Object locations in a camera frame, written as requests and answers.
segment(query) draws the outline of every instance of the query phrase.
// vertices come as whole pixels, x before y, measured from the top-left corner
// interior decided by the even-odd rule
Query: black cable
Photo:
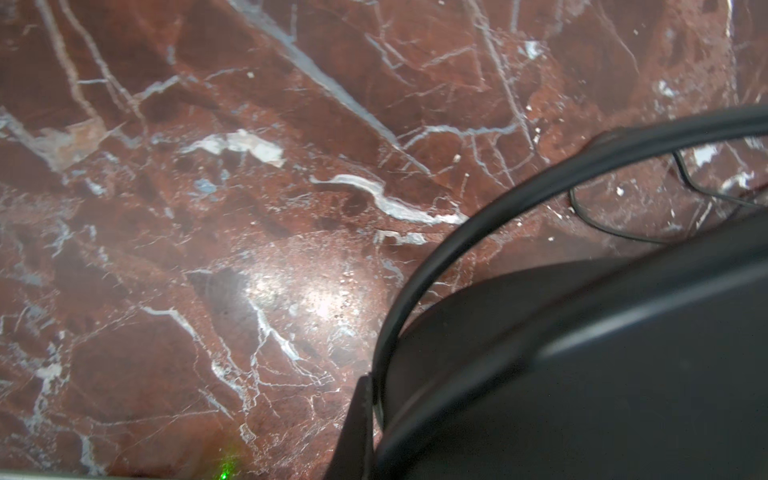
[[[374,402],[379,424],[384,429],[376,453],[377,464],[389,463],[389,468],[407,461],[414,451],[406,447],[400,451],[398,445],[422,444],[447,412],[454,412],[481,395],[478,383],[481,390],[487,389],[498,378],[486,370],[478,371],[483,376],[471,386],[456,386],[450,390],[450,395],[440,399],[421,398],[409,403],[397,424],[392,429],[386,428],[382,409],[384,382],[399,332],[422,295],[463,253],[512,218],[611,170],[683,148],[765,134],[768,134],[768,105],[759,104],[638,129],[591,147],[533,176],[502,194],[448,235],[402,288],[384,319],[376,343],[372,364]]]
[[[683,160],[683,156],[680,155],[680,152],[674,151],[672,152],[672,156],[674,157],[675,163],[677,164],[678,171],[680,171],[680,176],[683,179],[683,183],[687,187],[689,187],[691,190],[694,190],[703,195],[707,195],[709,197],[720,198],[721,200],[726,200],[726,201],[738,204],[740,207],[750,207],[750,208],[762,207],[762,205],[760,204],[756,204],[748,200],[743,200],[739,197],[733,197],[731,195],[722,194],[718,191],[701,187],[699,184],[694,182],[694,179],[690,176],[690,173],[688,172],[688,167],[685,164],[685,161]],[[574,209],[574,213],[576,213],[576,216],[579,217],[581,221],[583,221],[590,227],[595,228],[597,230],[603,231],[605,233],[609,233],[610,235],[615,235],[616,237],[626,238],[629,240],[636,240],[638,242],[656,243],[660,245],[668,245],[678,241],[678,240],[665,240],[661,238],[646,237],[644,235],[629,233],[626,231],[617,230],[613,227],[609,227],[608,225],[604,225],[602,223],[597,222],[596,220],[593,220],[589,216],[587,211],[578,202],[576,198],[576,187],[573,187],[568,191],[568,198],[571,201],[571,207]]]

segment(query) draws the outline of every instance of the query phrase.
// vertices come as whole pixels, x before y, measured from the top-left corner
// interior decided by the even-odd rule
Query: polished stone surface
[[[320,478],[389,302],[483,205],[620,125],[768,100],[764,0],[0,0],[0,468]],[[760,139],[686,152],[738,194]],[[669,159],[580,192],[684,236]],[[634,255],[567,199],[490,276]]]

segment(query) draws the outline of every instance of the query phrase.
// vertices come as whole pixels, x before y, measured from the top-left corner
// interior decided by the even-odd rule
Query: curved black edge
[[[361,376],[323,480],[368,480],[373,463],[371,377]]]
[[[491,202],[454,230],[411,275],[382,324],[373,353],[372,387],[379,424],[384,379],[398,334],[432,283],[477,242],[512,218],[591,178],[620,167],[715,141],[768,134],[768,105],[750,105],[680,118],[638,129],[589,147],[533,176]]]
[[[532,363],[664,311],[768,276],[768,211],[660,250],[583,287],[474,351],[417,392],[385,430],[375,468],[391,478],[440,425]]]

